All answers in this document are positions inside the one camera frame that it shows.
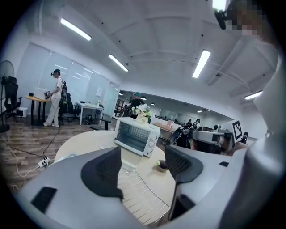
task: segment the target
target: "black bag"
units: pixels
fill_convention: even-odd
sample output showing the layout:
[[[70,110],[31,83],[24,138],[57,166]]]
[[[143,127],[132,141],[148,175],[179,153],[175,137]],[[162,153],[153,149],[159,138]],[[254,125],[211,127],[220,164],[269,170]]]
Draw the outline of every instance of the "black bag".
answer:
[[[93,121],[93,117],[89,114],[85,117],[85,125],[93,125],[94,121]]]

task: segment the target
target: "black office chair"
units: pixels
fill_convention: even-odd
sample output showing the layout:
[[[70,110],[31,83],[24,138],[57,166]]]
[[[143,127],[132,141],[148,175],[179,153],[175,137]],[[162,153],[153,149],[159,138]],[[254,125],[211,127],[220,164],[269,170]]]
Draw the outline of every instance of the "black office chair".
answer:
[[[16,122],[17,113],[15,110],[20,107],[22,97],[19,97],[19,101],[17,102],[17,91],[18,84],[17,79],[15,77],[9,76],[7,81],[5,82],[5,102],[4,106],[6,107],[6,119],[13,117]]]
[[[73,117],[67,118],[68,122],[71,123],[75,119],[79,120],[80,118],[78,117],[78,115],[80,114],[80,106],[79,105],[73,106],[70,93],[67,93],[67,103],[68,103],[68,113],[73,115]]]
[[[101,113],[102,113],[103,110],[95,110],[95,121],[97,121],[98,117],[100,118],[101,117]]]

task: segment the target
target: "paper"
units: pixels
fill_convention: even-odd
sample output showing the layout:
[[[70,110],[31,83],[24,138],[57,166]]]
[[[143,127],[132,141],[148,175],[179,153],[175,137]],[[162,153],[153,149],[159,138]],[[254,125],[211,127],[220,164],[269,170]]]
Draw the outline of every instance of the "paper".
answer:
[[[96,93],[96,96],[101,96],[102,94],[102,88],[97,88],[97,93]]]

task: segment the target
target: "ceiling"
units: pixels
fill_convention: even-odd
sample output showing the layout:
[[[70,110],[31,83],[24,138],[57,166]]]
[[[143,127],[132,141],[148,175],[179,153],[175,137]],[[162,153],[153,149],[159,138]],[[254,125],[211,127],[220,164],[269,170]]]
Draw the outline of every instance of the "ceiling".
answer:
[[[31,33],[64,41],[124,81],[198,81],[242,104],[248,102],[244,96],[263,89],[275,70],[276,51],[238,31],[221,30],[211,0],[49,0],[40,6],[27,19]],[[91,41],[61,25],[61,17],[92,36]],[[211,55],[194,79],[203,49]],[[108,58],[110,54],[129,72]]]

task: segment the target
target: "wooden desk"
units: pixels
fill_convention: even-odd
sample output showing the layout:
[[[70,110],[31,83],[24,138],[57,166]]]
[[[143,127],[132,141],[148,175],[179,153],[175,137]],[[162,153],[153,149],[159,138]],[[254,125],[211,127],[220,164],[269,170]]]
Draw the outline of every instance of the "wooden desk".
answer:
[[[103,148],[116,147],[114,143],[115,131],[89,131],[73,136],[67,140],[58,150],[55,156],[55,162],[62,157],[68,156],[69,154],[81,155]],[[150,158],[142,157],[129,151],[126,148],[121,147],[121,160],[122,164],[126,163],[136,170],[141,179],[148,185],[148,187],[162,200],[168,207],[171,206],[174,191],[175,191],[175,180],[171,176],[168,170],[165,173],[161,173],[156,169],[156,163],[158,160],[165,160],[165,153],[158,147],[154,148],[153,154]],[[129,193],[130,190],[123,190],[123,194]],[[142,199],[142,206],[148,204],[150,199]],[[146,213],[149,208],[142,209],[142,214]],[[161,214],[155,215],[152,221],[156,221],[160,218]]]
[[[31,125],[33,126],[42,126],[45,121],[45,109],[46,109],[46,102],[51,102],[50,99],[39,99],[34,96],[25,96],[26,99],[29,99],[32,101],[31,106]],[[38,106],[38,120],[37,123],[34,123],[34,101],[39,102]],[[41,121],[41,103],[43,102],[43,112],[42,112],[42,121]]]
[[[167,125],[163,125],[163,124],[160,124],[160,123],[153,123],[154,126],[157,126],[157,127],[160,127],[161,129],[165,130],[165,131],[168,131],[168,132],[175,132],[176,129],[174,128],[169,128]]]

